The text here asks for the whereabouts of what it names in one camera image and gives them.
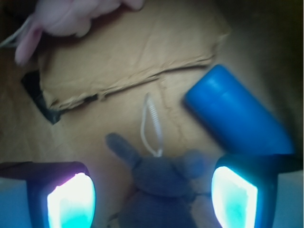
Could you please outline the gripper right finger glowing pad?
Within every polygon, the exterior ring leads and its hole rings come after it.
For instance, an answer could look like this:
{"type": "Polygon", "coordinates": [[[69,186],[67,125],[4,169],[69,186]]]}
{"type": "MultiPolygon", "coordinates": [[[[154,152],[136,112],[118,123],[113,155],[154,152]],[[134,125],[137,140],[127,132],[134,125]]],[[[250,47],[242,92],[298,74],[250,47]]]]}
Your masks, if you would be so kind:
{"type": "Polygon", "coordinates": [[[211,197],[223,228],[302,228],[303,162],[289,155],[224,155],[215,166],[211,197]]]}

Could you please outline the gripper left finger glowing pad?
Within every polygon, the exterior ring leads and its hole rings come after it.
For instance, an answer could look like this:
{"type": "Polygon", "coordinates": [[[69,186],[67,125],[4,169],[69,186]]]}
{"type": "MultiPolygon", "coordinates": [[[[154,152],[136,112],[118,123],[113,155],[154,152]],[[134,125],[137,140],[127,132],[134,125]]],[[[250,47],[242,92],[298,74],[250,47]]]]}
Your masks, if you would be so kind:
{"type": "Polygon", "coordinates": [[[89,228],[95,198],[94,183],[81,162],[0,165],[2,228],[89,228]]]}

